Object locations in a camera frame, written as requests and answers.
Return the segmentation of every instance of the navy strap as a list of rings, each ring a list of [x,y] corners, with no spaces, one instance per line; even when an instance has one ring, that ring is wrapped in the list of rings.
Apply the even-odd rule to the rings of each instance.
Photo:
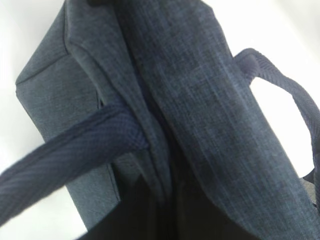
[[[0,175],[0,226],[93,168],[148,147],[129,108],[110,103]]]
[[[234,58],[250,84],[255,77],[262,78],[290,93],[307,125],[313,152],[314,170],[305,178],[315,185],[316,205],[320,206],[320,111],[307,91],[297,82],[284,76],[265,56],[248,48]]]

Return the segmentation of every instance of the white background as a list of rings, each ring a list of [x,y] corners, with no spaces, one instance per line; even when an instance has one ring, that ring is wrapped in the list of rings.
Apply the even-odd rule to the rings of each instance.
[[[320,2],[207,0],[233,55],[255,48],[320,105]],[[43,143],[15,95],[15,80],[62,0],[0,0],[0,173]],[[310,134],[291,95],[261,79],[251,89],[300,177],[313,169]],[[72,240],[86,231],[65,187],[0,228],[0,240]]]

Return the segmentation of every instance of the bag handle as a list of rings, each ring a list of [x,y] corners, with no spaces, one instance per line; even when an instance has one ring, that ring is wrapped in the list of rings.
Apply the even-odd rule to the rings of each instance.
[[[140,125],[119,98],[0,175],[0,227],[90,170],[147,148]]]
[[[305,180],[314,183],[316,205],[320,212],[320,111],[308,92],[294,80],[284,76],[264,55],[248,48],[234,57],[235,62],[250,84],[255,77],[262,78],[290,93],[309,129],[314,170]]]

